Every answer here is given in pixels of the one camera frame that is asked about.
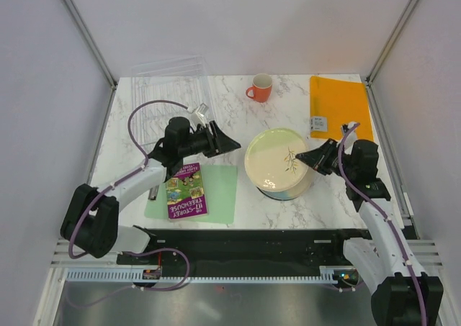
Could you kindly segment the blue white floral plate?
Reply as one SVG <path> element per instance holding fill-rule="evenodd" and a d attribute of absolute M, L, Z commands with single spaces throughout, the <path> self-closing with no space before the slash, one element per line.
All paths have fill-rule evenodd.
<path fill-rule="evenodd" d="M 295 173 L 285 171 L 278 176 L 266 178 L 262 186 L 257 186 L 261 193 L 278 201 L 289 201 L 305 193 L 313 183 L 312 168 L 298 168 Z"/>

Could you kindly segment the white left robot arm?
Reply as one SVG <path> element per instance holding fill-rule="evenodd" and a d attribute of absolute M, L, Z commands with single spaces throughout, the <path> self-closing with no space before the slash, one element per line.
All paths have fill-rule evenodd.
<path fill-rule="evenodd" d="M 144 161 L 125 176 L 99 187 L 82 184 L 73 193 L 61 225 L 61 237 L 69 241 L 68 254 L 101 258 L 111 251 L 133 253 L 141 263 L 152 263 L 158 246 L 139 227 L 119 223 L 119 213 L 149 189 L 161 185 L 183 166 L 184 159 L 203 154 L 207 158 L 232 152 L 240 144 L 211 121 L 191 130 L 184 117 L 169 120 L 164 136 Z"/>

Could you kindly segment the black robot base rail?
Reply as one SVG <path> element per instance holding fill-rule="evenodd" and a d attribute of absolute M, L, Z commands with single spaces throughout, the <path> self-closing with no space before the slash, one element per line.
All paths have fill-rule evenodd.
<path fill-rule="evenodd" d="M 171 275 L 313 275 L 321 266 L 349 266 L 343 243 L 371 238 L 366 230 L 155 230 L 147 256 L 119 255 L 117 264 L 161 264 Z"/>

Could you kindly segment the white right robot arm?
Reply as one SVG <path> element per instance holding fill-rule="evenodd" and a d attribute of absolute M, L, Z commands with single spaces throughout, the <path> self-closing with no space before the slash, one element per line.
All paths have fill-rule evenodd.
<path fill-rule="evenodd" d="M 346 183 L 346 195 L 367 225 L 371 238 L 340 239 L 330 245 L 331 258 L 352 263 L 371 293 L 377 325 L 435 325 L 444 293 L 413 254 L 391 214 L 390 194 L 377 176 L 378 146 L 356 140 L 352 151 L 329 139 L 295 156 L 322 175 L 335 173 Z"/>

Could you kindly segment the cream green plate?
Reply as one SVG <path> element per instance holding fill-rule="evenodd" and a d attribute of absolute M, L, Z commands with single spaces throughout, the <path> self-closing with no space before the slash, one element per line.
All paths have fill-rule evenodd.
<path fill-rule="evenodd" d="M 296 155 L 308 150 L 302 135 L 289 128 L 274 128 L 257 135 L 249 144 L 244 166 L 251 182 L 259 189 L 303 193 L 313 181 L 313 172 Z"/>

